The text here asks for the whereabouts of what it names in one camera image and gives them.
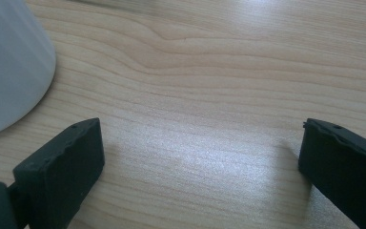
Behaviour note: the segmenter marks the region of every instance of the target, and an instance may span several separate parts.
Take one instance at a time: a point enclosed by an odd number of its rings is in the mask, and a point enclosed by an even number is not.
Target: white container
[[[0,0],[0,131],[40,101],[54,71],[54,47],[23,0]]]

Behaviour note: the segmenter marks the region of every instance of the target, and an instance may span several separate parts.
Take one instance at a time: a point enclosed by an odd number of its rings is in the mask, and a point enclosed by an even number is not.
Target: dark object
[[[0,229],[67,228],[104,162],[99,119],[73,124],[14,168],[10,188],[0,183]]]
[[[308,119],[299,171],[358,227],[366,228],[366,139]]]

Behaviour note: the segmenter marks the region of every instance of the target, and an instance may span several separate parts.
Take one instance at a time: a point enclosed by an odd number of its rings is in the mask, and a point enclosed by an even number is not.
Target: wooden surface
[[[27,2],[57,69],[0,133],[0,180],[99,117],[107,164],[72,229],[356,228],[297,157],[307,117],[366,137],[366,1]]]

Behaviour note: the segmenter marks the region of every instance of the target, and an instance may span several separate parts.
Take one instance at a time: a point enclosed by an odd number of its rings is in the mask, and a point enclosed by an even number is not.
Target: wooden table
[[[366,137],[366,1],[28,0],[57,52],[0,133],[0,180],[99,117],[70,228],[356,228],[297,170],[307,117]]]

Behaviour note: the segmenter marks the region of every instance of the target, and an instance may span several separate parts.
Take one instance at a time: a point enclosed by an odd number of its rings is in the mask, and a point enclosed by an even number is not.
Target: white cylindrical object
[[[0,131],[40,101],[54,71],[54,47],[26,4],[0,0]]]

